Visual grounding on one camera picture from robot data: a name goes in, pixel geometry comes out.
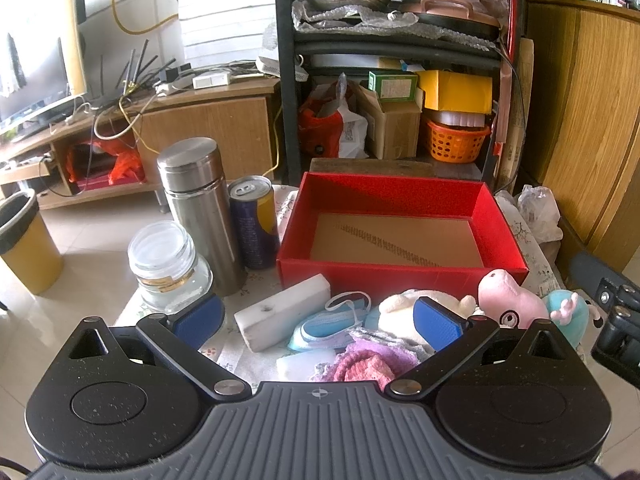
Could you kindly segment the red white plastic bag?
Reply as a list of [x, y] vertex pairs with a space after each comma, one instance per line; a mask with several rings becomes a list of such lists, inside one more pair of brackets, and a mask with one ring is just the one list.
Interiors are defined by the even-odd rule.
[[332, 84], [319, 84], [299, 107], [297, 137], [309, 157], [367, 158], [368, 122], [349, 107], [355, 96], [345, 74]]

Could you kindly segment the blue face mask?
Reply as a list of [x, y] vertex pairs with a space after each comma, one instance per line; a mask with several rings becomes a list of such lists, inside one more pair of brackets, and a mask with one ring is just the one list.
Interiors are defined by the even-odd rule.
[[350, 331], [363, 326], [370, 310], [366, 292], [341, 292], [294, 328], [288, 348], [294, 352], [346, 348], [352, 342]]

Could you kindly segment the pink knitted yarn item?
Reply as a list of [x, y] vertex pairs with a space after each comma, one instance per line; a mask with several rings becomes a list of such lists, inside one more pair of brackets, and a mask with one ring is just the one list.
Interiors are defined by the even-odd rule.
[[407, 349], [359, 341], [350, 344], [333, 363], [318, 371], [316, 382], [375, 382], [385, 387], [417, 366], [420, 360]]

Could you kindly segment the wooden TV cabinet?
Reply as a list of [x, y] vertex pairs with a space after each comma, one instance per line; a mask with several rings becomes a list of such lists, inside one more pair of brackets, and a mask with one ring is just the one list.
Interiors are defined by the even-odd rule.
[[92, 117], [81, 114], [71, 125], [64, 122], [40, 131], [15, 144], [1, 148], [2, 162], [39, 157], [51, 153], [53, 162], [42, 160], [21, 168], [3, 169], [1, 182], [49, 177], [52, 169], [60, 178], [39, 196], [42, 209], [96, 202], [107, 198], [160, 190], [156, 154], [192, 136], [216, 140], [224, 174], [229, 181], [248, 174], [272, 177], [284, 167], [284, 142], [278, 133], [280, 81], [277, 78], [250, 78], [225, 87], [189, 90], [167, 98], [157, 98], [136, 125], [142, 141], [137, 145], [145, 180], [133, 178], [114, 185], [80, 192], [68, 180], [66, 155], [72, 144], [88, 139]]

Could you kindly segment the white power adapter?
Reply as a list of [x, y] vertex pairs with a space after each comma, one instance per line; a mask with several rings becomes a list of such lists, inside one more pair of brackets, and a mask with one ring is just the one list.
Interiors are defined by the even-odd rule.
[[231, 73], [228, 70], [210, 70], [209, 72], [195, 75], [192, 79], [192, 86], [194, 90], [228, 86], [231, 78]]

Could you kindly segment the purple knitted cloth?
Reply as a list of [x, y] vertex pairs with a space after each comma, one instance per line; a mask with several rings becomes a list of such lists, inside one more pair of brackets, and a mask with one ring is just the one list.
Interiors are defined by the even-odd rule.
[[348, 332], [353, 341], [367, 341], [379, 346], [405, 350], [412, 353], [419, 362], [425, 361], [436, 353], [428, 342], [422, 344], [422, 342], [416, 342], [412, 339], [394, 336], [384, 332], [384, 330], [368, 330], [364, 327], [355, 327]]

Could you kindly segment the cream plush toy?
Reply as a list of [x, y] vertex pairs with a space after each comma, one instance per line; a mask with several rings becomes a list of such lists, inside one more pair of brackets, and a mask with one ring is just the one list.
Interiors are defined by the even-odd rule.
[[459, 300], [438, 290], [408, 289], [400, 294], [389, 296], [380, 303], [378, 306], [378, 329], [395, 337], [422, 344], [422, 346], [431, 344], [418, 333], [413, 322], [413, 307], [421, 297], [435, 300], [462, 318], [482, 313], [475, 298], [470, 295]]

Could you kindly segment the red cardboard box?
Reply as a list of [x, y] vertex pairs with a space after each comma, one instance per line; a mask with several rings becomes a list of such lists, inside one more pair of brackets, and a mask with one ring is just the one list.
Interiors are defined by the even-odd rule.
[[483, 182], [318, 172], [303, 176], [277, 267], [283, 287], [320, 274], [334, 294], [375, 301], [407, 289], [462, 298], [492, 270], [528, 274]]

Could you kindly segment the wooden cupboard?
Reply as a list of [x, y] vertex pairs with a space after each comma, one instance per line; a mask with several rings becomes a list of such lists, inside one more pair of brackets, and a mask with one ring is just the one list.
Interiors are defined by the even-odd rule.
[[522, 171], [568, 227], [560, 266], [586, 248], [616, 271], [639, 247], [639, 14], [528, 0], [534, 79]]

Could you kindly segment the white foam block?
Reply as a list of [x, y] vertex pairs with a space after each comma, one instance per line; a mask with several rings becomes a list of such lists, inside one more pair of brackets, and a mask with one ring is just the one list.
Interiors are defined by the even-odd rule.
[[250, 351], [262, 352], [290, 338], [295, 327], [321, 311], [330, 298], [330, 283], [316, 274], [239, 310], [234, 319]]

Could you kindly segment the pink pig plush toy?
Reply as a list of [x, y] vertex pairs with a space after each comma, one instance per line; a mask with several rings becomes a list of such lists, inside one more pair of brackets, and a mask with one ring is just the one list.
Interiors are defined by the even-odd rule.
[[555, 289], [540, 298], [501, 269], [480, 280], [477, 301], [480, 310], [502, 327], [526, 330], [536, 320], [551, 321], [574, 348], [589, 323], [600, 328], [604, 322], [599, 309], [577, 292]]

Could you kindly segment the dark wooden stool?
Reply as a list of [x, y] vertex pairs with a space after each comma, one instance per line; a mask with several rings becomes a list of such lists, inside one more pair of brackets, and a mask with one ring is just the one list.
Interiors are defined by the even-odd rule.
[[316, 174], [364, 174], [365, 176], [431, 178], [435, 169], [430, 162], [384, 160], [376, 158], [314, 158], [310, 172]]

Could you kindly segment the black metal shelf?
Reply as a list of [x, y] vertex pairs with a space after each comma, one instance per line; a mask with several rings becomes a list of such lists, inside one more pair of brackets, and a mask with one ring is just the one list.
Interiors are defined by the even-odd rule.
[[276, 0], [280, 61], [280, 88], [283, 104], [283, 134], [286, 182], [298, 185], [305, 167], [300, 159], [297, 137], [298, 97], [295, 81], [296, 61], [301, 54], [370, 54], [394, 56], [406, 61], [434, 62], [438, 66], [453, 65], [493, 70], [500, 67], [497, 53], [480, 53], [470, 47], [457, 46], [445, 40], [422, 38], [357, 38], [347, 34], [312, 32], [304, 35], [294, 30], [292, 0]]

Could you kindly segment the steel thermos flask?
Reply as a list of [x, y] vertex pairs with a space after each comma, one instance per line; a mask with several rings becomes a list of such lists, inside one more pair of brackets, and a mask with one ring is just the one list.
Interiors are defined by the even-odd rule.
[[178, 141], [157, 156], [156, 164], [174, 220], [212, 269], [214, 291], [221, 297], [239, 292], [246, 270], [217, 142], [205, 136]]

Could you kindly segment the clear glass jar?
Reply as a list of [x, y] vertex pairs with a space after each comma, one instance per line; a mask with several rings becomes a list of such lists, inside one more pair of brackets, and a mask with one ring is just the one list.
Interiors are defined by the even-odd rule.
[[138, 292], [153, 312], [175, 314], [212, 288], [209, 264], [175, 221], [157, 221], [139, 230], [130, 240], [127, 256]]

